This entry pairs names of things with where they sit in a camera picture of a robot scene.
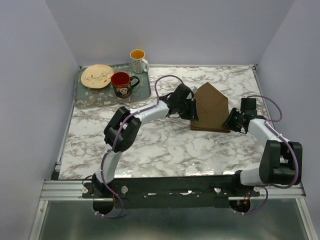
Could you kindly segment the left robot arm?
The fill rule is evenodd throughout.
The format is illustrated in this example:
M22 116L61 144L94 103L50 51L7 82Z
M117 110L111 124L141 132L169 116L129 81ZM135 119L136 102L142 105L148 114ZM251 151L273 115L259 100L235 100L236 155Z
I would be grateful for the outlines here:
M115 178L119 160L133 145L143 125L172 115L177 115L182 120L199 120L194 99L196 92L196 87L189 88L181 83L173 92L159 97L154 104L131 110L120 107L115 112L103 131L106 153L91 180L93 191L99 197L104 198L110 194L109 183Z

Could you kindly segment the brown cloth napkin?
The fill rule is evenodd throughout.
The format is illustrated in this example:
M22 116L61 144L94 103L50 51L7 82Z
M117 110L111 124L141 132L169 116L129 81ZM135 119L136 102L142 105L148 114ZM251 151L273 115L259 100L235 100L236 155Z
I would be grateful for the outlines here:
M190 122L192 131L230 133L223 127L229 116L228 98L209 82L199 87L194 94L198 121Z

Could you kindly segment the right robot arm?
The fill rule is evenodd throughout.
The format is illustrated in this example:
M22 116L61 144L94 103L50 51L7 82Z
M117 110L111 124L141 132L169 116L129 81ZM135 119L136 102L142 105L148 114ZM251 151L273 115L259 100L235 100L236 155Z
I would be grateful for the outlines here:
M256 95L241 99L240 109L231 110L222 126L233 132L250 133L264 147L258 168L242 170L239 178L230 183L230 191L241 196L248 186L273 186L288 189L298 185L302 178L303 147L277 132L257 112Z

